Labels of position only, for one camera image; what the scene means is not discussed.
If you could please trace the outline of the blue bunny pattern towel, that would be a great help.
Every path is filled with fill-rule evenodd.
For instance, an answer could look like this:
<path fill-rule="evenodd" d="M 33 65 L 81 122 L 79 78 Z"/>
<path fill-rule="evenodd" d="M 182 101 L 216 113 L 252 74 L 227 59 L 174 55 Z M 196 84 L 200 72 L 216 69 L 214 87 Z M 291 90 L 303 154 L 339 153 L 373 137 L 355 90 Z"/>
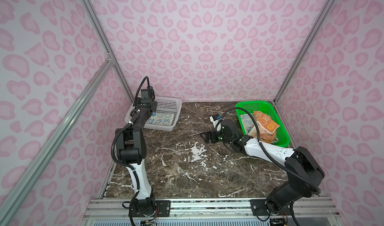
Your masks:
<path fill-rule="evenodd" d="M 151 117 L 147 120 L 147 124 L 171 126 L 173 119 L 174 119 L 173 113 L 153 112 Z"/>

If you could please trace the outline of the white plastic basket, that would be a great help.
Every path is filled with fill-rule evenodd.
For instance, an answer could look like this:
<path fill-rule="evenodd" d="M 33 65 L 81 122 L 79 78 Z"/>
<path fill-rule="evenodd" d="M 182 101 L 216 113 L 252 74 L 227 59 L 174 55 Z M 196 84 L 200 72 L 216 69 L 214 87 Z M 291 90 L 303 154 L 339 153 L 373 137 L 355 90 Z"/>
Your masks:
<path fill-rule="evenodd" d="M 182 101 L 178 98 L 158 97 L 158 96 L 156 96 L 155 101 L 158 103 L 155 112 L 173 113 L 174 114 L 173 122 L 171 126 L 151 125 L 146 123 L 144 128 L 152 129 L 152 130 L 173 131 L 180 116 Z"/>

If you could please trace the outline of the orange bunny towel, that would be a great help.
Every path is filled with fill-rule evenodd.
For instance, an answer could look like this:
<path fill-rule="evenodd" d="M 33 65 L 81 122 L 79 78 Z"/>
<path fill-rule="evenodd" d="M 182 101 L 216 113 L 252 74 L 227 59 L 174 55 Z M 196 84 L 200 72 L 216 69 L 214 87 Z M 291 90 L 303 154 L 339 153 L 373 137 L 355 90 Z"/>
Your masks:
<path fill-rule="evenodd" d="M 260 132 L 261 140 L 269 144 L 278 142 L 277 130 L 280 127 L 279 124 L 272 120 L 269 115 L 261 111 L 254 111 L 253 114 Z"/>

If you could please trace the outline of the green plastic basket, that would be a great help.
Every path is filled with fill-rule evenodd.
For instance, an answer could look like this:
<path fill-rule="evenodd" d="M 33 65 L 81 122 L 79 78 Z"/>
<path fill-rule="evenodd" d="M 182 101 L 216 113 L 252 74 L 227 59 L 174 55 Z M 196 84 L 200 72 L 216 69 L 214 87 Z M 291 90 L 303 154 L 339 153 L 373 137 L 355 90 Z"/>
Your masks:
<path fill-rule="evenodd" d="M 237 116 L 245 135 L 257 137 L 257 130 L 252 119 L 255 119 L 264 143 L 279 147 L 290 145 L 290 136 L 283 126 L 272 104 L 266 101 L 245 101 L 236 104 L 236 107 L 247 110 L 250 115 L 242 110 L 237 110 Z"/>

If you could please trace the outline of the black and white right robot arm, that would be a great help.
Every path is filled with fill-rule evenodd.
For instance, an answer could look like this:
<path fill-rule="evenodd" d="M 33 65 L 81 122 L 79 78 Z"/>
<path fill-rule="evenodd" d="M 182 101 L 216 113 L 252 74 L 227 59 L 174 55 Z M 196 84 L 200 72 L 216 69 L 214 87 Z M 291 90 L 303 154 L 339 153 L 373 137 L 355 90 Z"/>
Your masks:
<path fill-rule="evenodd" d="M 291 202 L 321 193 L 320 183 L 325 173 L 306 148 L 281 148 L 264 143 L 258 137 L 243 134 L 229 119 L 218 119 L 213 125 L 213 130 L 200 134 L 205 143 L 222 142 L 236 153 L 269 161 L 287 173 L 287 181 L 266 198 L 265 209 L 269 213 L 276 215 Z"/>

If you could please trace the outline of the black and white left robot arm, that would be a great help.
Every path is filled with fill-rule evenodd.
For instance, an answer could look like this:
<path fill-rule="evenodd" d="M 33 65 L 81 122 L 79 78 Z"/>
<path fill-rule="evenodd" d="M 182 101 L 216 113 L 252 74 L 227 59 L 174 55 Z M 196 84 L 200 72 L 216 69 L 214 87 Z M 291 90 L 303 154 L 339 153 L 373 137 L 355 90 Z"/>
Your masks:
<path fill-rule="evenodd" d="M 130 113 L 128 124 L 116 130 L 112 144 L 113 160 L 116 164 L 126 167 L 130 173 L 135 191 L 132 199 L 134 207 L 155 205 L 155 197 L 145 168 L 147 145 L 143 128 L 156 108 L 156 101 L 136 106 Z"/>

